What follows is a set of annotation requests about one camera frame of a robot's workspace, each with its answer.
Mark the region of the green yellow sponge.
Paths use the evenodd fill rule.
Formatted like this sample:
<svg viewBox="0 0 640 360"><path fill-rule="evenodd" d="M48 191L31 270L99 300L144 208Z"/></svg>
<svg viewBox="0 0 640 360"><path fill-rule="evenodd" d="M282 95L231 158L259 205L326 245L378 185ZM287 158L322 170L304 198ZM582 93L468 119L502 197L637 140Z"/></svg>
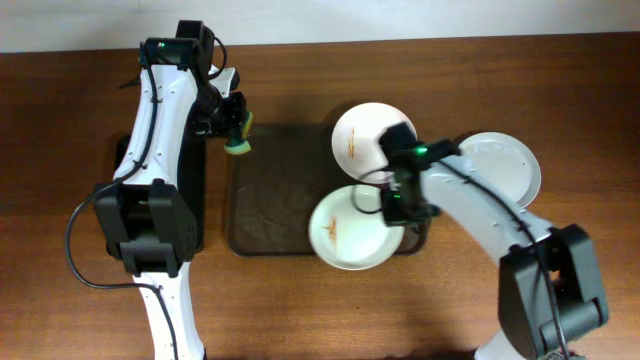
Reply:
<svg viewBox="0 0 640 360"><path fill-rule="evenodd" d="M224 150L233 156L243 155L251 151L251 145L247 140L253 121L253 113L248 111L240 122L238 129L232 133L224 145Z"/></svg>

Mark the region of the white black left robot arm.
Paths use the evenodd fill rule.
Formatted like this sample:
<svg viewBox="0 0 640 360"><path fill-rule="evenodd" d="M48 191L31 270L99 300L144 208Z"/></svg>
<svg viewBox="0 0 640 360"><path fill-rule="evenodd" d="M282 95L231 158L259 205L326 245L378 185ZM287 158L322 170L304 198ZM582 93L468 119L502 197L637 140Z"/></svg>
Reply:
<svg viewBox="0 0 640 360"><path fill-rule="evenodd" d="M92 202L106 250L139 289L157 359L203 359L189 269L204 246L206 141L230 155L250 151L253 115L240 76L215 67L222 44L203 22L182 20L172 38L150 37L139 51L140 100L111 184Z"/></svg>

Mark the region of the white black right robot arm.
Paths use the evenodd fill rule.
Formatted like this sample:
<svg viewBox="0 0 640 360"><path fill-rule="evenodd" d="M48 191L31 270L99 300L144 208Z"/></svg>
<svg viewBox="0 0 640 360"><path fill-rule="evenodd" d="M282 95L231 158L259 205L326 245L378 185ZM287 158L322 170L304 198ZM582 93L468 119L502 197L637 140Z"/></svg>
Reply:
<svg viewBox="0 0 640 360"><path fill-rule="evenodd" d="M420 141L405 123L378 140L391 183L382 190L388 226L447 213L499 267L499 331L476 359L570 359L571 341L607 324L609 307L589 235L553 226L480 175L451 141Z"/></svg>

